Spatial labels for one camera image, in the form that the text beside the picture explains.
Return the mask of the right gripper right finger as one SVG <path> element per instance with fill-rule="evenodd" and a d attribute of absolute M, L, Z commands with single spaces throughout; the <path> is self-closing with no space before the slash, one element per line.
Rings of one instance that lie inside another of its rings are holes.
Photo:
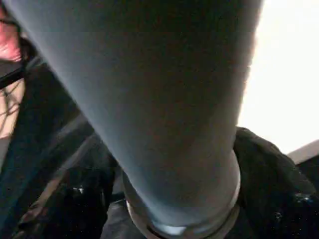
<path fill-rule="evenodd" d="M 234 142 L 239 205 L 255 239 L 317 239 L 319 192 L 273 143 L 244 127 Z"/>

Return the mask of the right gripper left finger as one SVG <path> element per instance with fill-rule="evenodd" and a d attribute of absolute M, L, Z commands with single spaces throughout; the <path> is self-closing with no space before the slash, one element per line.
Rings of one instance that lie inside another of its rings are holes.
<path fill-rule="evenodd" d="M 98 239 L 112 202 L 124 198 L 119 167 L 105 144 L 86 139 L 48 153 L 49 181 L 19 219 L 16 239 Z"/>

